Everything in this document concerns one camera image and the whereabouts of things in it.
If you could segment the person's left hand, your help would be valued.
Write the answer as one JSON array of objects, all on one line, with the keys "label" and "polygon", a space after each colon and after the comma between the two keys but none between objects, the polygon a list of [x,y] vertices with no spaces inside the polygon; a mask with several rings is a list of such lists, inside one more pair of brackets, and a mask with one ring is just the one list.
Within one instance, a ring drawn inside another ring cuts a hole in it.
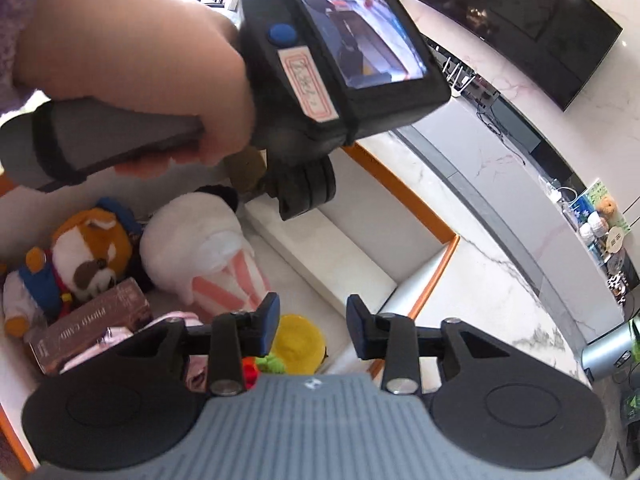
[{"label": "person's left hand", "polygon": [[56,100],[200,118],[198,145],[117,168],[155,177],[171,164],[215,165],[250,142],[255,107],[236,38],[232,21],[195,0],[38,0],[14,81]]}]

